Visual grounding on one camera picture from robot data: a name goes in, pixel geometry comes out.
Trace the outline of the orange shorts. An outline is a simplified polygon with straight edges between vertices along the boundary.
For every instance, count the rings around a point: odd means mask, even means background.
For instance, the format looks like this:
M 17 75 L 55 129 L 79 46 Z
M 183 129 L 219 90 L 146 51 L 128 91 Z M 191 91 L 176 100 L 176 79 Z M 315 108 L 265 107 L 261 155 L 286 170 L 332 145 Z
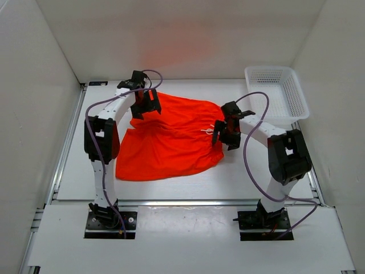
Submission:
M 223 158 L 222 143 L 212 144 L 220 107 L 207 100 L 159 93 L 161 113 L 131 119 L 116 159 L 119 180 L 143 182 L 198 174 Z

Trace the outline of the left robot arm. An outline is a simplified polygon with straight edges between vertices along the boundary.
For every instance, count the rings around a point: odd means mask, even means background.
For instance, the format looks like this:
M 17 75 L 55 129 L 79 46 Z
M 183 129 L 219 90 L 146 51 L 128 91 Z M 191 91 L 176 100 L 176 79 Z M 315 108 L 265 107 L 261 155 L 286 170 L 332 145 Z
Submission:
M 116 94 L 90 105 L 84 120 L 84 151 L 94 172 L 95 200 L 89 204 L 94 218 L 106 228 L 124 229 L 115 192 L 115 160 L 120 150 L 118 124 L 131 111 L 135 119 L 156 111 L 161 113 L 156 87 L 145 87 L 145 82 L 125 80 L 118 84 Z

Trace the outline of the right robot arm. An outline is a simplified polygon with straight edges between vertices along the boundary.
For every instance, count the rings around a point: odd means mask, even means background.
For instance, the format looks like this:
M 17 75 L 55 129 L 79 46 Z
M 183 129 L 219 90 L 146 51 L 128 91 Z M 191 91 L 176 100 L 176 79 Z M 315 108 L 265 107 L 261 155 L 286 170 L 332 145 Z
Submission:
M 247 173 L 262 198 L 256 209 L 256 221 L 262 228 L 271 227 L 284 209 L 285 200 L 297 181 L 312 168 L 312 161 L 300 130 L 287 131 L 263 121 L 252 111 L 238 108 L 221 108 L 223 120 L 214 123 L 212 145 L 217 141 L 227 145 L 228 150 L 240 147 L 241 134 L 246 135 L 243 148 Z M 267 148 L 268 167 L 271 179 L 267 190 L 263 190 L 254 180 L 248 167 L 246 150 L 250 138 Z

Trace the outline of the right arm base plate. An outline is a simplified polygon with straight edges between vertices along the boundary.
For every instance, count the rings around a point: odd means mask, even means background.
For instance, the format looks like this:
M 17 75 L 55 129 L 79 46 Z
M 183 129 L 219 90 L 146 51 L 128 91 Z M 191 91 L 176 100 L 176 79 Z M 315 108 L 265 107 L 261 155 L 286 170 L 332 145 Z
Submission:
M 257 211 L 238 211 L 233 219 L 238 223 L 241 241 L 292 241 L 289 215 L 283 210 L 277 217 L 270 220 L 261 220 Z

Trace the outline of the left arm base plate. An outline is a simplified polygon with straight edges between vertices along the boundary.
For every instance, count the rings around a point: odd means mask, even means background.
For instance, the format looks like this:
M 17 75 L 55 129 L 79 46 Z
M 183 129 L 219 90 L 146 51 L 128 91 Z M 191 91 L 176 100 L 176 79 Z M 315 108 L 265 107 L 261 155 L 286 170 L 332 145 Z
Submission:
M 133 240 L 136 236 L 137 211 L 119 211 L 124 227 L 114 212 L 94 213 L 89 209 L 84 230 L 85 239 Z

